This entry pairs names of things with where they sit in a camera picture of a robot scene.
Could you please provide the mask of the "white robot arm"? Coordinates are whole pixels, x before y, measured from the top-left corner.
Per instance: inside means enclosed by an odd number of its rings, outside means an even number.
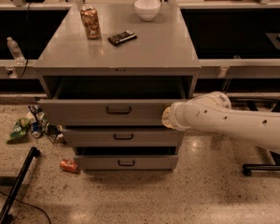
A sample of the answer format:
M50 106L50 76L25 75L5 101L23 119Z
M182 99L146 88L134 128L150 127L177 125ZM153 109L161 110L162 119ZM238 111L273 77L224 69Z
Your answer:
M179 131L221 133L280 154L280 113L234 110L220 91L172 103L164 109L161 122Z

